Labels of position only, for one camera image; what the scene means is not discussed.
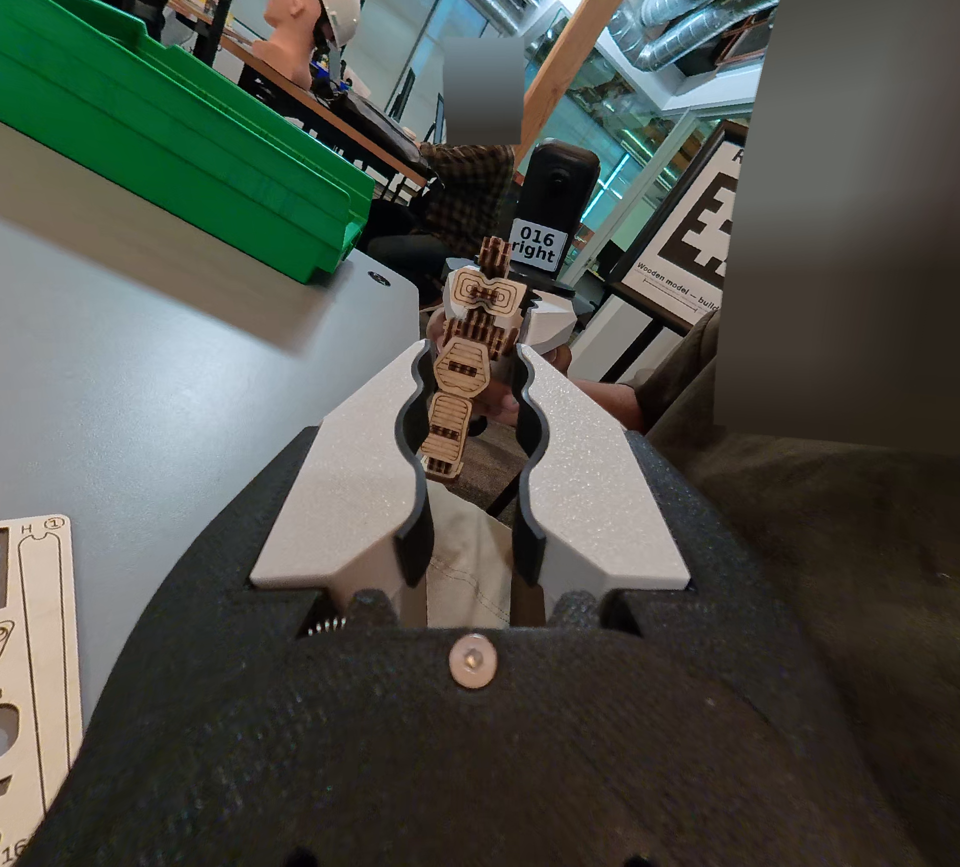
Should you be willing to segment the person's right hand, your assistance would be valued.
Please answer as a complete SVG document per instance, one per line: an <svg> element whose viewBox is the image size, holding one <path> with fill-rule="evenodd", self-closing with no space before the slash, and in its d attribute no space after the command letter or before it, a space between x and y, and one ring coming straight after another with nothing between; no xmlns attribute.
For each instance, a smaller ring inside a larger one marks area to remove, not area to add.
<svg viewBox="0 0 960 867"><path fill-rule="evenodd" d="M441 306L430 311L426 325L421 333L432 341L437 353L440 352L444 338L446 314ZM543 355L550 364L557 368L564 376L568 373L572 361L571 348L568 344L559 345ZM491 381L486 391L480 393L473 402L473 413L485 417L489 422L496 422L510 428L518 423L520 405L512 394L512 388L507 381L495 379Z"/></svg>

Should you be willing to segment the layered wooden model assembly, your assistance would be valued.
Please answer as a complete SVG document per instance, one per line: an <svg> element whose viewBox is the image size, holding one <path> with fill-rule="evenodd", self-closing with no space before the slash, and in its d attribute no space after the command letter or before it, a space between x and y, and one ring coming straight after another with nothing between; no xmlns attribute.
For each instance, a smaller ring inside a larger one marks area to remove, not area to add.
<svg viewBox="0 0 960 867"><path fill-rule="evenodd" d="M489 387L492 367L517 342L527 286L511 280L508 243L488 236L476 266L447 275L443 326L434 363L436 391L420 448L426 477L450 482L462 470L474 400Z"/></svg>

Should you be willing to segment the green plastic bin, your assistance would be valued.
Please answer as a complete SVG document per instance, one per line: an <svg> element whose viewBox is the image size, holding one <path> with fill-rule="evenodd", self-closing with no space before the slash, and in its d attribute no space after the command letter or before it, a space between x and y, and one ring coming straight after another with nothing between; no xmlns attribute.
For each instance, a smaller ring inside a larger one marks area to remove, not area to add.
<svg viewBox="0 0 960 867"><path fill-rule="evenodd" d="M375 189L99 0L1 0L1 120L303 284L354 249Z"/></svg>

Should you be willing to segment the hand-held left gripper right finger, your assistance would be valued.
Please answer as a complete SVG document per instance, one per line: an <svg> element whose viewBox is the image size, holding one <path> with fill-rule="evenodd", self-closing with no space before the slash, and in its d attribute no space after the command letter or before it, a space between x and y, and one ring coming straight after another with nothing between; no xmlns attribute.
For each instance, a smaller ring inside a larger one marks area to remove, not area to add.
<svg viewBox="0 0 960 867"><path fill-rule="evenodd" d="M513 566L543 593L682 591L689 569L620 423L533 348L513 362L518 481Z"/></svg>

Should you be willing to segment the wooden beam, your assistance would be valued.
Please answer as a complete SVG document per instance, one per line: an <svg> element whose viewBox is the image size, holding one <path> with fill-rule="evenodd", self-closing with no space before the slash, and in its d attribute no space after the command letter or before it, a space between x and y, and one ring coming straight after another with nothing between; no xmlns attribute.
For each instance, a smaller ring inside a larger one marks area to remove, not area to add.
<svg viewBox="0 0 960 867"><path fill-rule="evenodd" d="M514 147L517 163L536 143L546 121L622 2L581 0L571 14L525 93L520 141Z"/></svg>

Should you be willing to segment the framed marker sign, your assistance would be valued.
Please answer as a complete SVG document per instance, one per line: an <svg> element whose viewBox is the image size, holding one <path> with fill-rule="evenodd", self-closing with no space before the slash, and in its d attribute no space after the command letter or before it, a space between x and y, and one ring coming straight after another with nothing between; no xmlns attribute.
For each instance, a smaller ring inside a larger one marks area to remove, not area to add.
<svg viewBox="0 0 960 867"><path fill-rule="evenodd" d="M606 281L675 333L721 306L747 136L734 120L717 124Z"/></svg>

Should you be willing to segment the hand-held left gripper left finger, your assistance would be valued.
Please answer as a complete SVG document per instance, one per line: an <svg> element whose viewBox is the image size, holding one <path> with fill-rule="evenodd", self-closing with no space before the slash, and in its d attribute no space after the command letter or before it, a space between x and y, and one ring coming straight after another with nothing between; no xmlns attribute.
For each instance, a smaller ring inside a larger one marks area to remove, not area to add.
<svg viewBox="0 0 960 867"><path fill-rule="evenodd" d="M250 573L258 589L325 589L344 611L360 591L425 628L434 526L419 451L435 388L416 341L339 404L318 432Z"/></svg>

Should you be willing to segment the person's beige pants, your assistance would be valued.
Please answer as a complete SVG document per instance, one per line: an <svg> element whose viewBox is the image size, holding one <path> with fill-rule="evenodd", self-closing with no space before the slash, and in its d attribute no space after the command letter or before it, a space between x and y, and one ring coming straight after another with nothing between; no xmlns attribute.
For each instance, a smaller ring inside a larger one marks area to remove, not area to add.
<svg viewBox="0 0 960 867"><path fill-rule="evenodd" d="M434 547L426 572L426 624L502 629L511 622L512 531L446 486L427 482Z"/></svg>

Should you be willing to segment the person's right forearm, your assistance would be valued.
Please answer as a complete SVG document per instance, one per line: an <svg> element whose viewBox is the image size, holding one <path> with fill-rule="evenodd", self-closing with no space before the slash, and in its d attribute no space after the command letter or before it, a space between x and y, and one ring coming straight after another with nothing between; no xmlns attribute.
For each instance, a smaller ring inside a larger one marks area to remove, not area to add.
<svg viewBox="0 0 960 867"><path fill-rule="evenodd" d="M642 407L636 390L621 383L602 383L573 379L571 381L582 393L586 394L611 417L618 421L626 431L646 433Z"/></svg>

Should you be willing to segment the mannequin head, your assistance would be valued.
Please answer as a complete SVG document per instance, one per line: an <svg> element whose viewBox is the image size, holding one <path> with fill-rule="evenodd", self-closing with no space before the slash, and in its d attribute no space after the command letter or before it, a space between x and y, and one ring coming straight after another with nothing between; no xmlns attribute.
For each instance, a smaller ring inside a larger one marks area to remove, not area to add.
<svg viewBox="0 0 960 867"><path fill-rule="evenodd" d="M263 19L271 33L252 44L253 55L308 92L313 83L310 64L316 50L315 27L322 13L321 0L268 0Z"/></svg>

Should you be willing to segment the laser-cut plywood parts sheet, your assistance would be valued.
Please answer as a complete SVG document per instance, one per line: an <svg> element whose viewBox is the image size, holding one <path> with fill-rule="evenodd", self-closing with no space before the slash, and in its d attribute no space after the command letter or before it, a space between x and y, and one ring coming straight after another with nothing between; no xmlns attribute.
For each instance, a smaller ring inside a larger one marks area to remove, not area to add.
<svg viewBox="0 0 960 867"><path fill-rule="evenodd" d="M1 864L16 865L83 740L71 525L2 520Z"/></svg>

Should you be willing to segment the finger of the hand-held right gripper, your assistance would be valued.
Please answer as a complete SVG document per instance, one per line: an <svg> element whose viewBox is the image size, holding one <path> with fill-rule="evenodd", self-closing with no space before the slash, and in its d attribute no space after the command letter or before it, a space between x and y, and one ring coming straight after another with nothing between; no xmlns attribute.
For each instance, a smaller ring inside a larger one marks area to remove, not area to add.
<svg viewBox="0 0 960 867"><path fill-rule="evenodd" d="M535 352L551 352L567 344L577 323L573 300L547 291L532 291L517 343Z"/></svg>

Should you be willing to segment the grey desk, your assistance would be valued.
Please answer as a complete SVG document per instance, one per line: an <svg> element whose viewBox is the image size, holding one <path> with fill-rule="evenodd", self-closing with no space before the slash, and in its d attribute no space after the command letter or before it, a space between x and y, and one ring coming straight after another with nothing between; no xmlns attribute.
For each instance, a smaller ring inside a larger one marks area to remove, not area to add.
<svg viewBox="0 0 960 867"><path fill-rule="evenodd" d="M418 298L359 251L300 284L1 134L2 519L71 522L87 726L174 564L419 339Z"/></svg>

